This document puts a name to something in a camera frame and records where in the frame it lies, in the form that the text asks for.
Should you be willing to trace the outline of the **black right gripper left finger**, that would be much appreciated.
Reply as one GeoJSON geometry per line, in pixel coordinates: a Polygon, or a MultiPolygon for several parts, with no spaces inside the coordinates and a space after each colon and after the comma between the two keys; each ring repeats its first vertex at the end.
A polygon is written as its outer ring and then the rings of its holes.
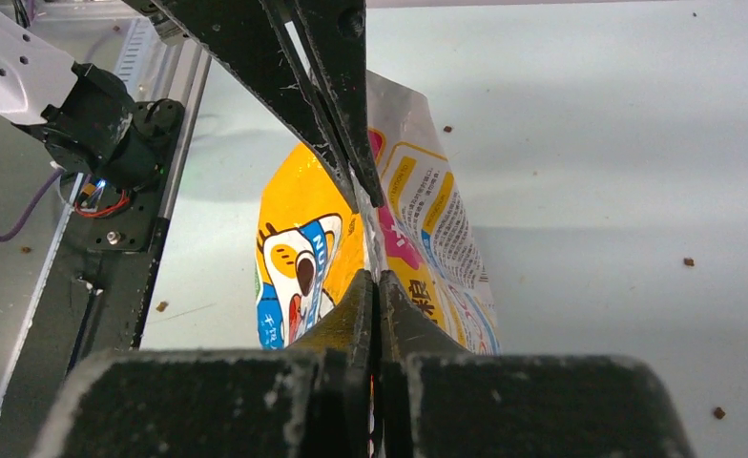
{"type": "Polygon", "coordinates": [[[62,386],[36,457],[367,457],[371,305],[340,303],[280,350],[100,352],[62,386]]]}

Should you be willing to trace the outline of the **pet food bag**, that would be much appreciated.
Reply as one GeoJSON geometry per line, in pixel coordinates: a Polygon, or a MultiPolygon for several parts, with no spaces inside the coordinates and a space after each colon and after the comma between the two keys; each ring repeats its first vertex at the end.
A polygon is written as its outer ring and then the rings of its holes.
{"type": "Polygon", "coordinates": [[[360,269],[394,272],[408,300],[455,342],[496,354],[494,300],[426,97],[366,77],[368,136],[384,192],[354,212],[297,146],[264,188],[256,237],[260,345],[287,347],[340,303],[360,269]]]}

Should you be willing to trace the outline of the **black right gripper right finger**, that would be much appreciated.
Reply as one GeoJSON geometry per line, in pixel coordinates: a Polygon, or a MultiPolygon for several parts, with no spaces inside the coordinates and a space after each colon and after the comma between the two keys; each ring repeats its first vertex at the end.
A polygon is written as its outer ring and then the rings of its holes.
{"type": "Polygon", "coordinates": [[[665,385],[623,355],[474,354],[379,280],[383,457],[691,457],[665,385]]]}

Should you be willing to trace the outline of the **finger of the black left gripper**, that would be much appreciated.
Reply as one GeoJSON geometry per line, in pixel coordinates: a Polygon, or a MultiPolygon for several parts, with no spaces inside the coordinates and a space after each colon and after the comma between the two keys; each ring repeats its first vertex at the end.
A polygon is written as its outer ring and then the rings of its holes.
{"type": "Polygon", "coordinates": [[[277,1],[156,1],[317,158],[353,212],[358,205],[337,134],[277,1]]]}
{"type": "Polygon", "coordinates": [[[384,205],[368,135],[364,1],[294,1],[291,18],[341,151],[373,207],[384,205]]]}

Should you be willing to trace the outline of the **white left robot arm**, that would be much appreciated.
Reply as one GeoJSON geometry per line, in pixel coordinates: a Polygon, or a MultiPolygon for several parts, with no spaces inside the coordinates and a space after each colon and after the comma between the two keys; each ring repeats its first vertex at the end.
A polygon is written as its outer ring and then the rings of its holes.
{"type": "MultiPolygon", "coordinates": [[[[366,108],[362,1],[134,1],[195,40],[305,144],[351,208],[384,205],[366,108]]],[[[158,142],[113,73],[46,43],[0,11],[0,115],[65,169],[122,189],[152,182],[158,142]]]]}

